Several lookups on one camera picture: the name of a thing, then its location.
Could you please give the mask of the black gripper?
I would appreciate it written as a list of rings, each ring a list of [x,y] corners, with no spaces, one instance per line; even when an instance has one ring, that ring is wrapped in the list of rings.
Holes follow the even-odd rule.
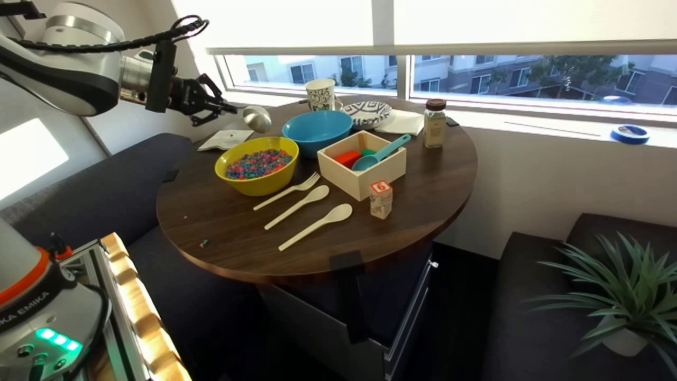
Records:
[[[168,108],[177,109],[190,119],[193,125],[200,116],[237,115],[237,105],[222,97],[218,84],[208,77],[177,79],[176,68],[176,44],[161,39],[155,44],[150,83],[146,91],[146,108],[153,111],[165,111]]]

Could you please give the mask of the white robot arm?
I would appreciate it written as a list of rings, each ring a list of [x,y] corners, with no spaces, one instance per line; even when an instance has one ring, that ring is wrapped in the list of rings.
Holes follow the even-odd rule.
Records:
[[[98,116],[128,100],[183,111],[194,126],[237,111],[208,73],[176,73],[176,44],[209,26],[200,14],[141,38],[128,38],[110,14],[83,1],[60,1],[45,14],[32,0],[2,0],[0,14],[45,20],[37,39],[0,36],[0,73],[55,109]]]

